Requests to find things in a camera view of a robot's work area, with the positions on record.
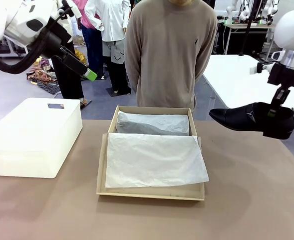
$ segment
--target shoe toe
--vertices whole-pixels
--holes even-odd
[[[213,120],[217,121],[220,124],[223,124],[226,122],[227,110],[228,109],[224,108],[211,109],[209,115],[210,117],[212,117]]]

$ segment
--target white wrapping paper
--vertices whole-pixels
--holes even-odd
[[[209,181],[195,136],[110,133],[106,188],[170,187]]]
[[[122,134],[189,136],[189,118],[187,115],[144,115],[119,111],[116,128]]]

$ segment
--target long sleeve sweater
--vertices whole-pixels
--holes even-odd
[[[126,33],[125,65],[141,107],[191,108],[213,48],[217,18],[202,0],[143,0]]]

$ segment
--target sleeve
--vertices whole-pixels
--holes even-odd
[[[204,41],[203,45],[201,46],[201,49],[197,55],[196,60],[196,67],[195,67],[195,81],[197,82],[199,80],[199,77],[203,74],[205,71],[211,53],[213,44],[215,42],[216,38],[216,32],[217,32],[217,18],[214,14],[214,18],[211,20],[210,23],[210,30],[207,39]]]
[[[127,28],[129,22],[129,15],[130,15],[130,0],[123,0],[122,1],[122,12],[123,12],[123,28]]]
[[[77,7],[77,5],[72,0],[67,0],[67,3],[71,7],[73,14],[75,15],[76,19],[81,18],[81,13]]]
[[[104,31],[105,27],[102,25],[102,21],[98,18],[95,18],[95,14],[97,13],[99,16],[101,15],[99,11],[98,3],[96,0],[88,0],[85,6],[85,13],[91,22],[91,24],[98,29],[99,31]]]
[[[125,38],[125,65],[134,92],[137,91],[141,64],[141,15],[133,9]]]

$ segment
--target open cardboard box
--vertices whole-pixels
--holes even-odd
[[[190,135],[198,136],[193,122],[192,113],[189,108],[159,108],[159,107],[133,107],[133,106],[117,106],[113,116],[108,133],[116,132],[116,124],[118,121],[118,112],[122,111],[129,114],[145,114],[145,115],[188,115]],[[107,145],[108,134],[102,137],[102,145],[99,158],[99,169],[97,179],[97,194],[109,196],[124,196],[137,198],[154,198],[154,199],[176,199],[176,200],[194,200],[204,201],[205,186],[204,183],[189,184],[183,186],[169,187],[122,187],[122,188],[106,188],[106,171],[107,171]]]

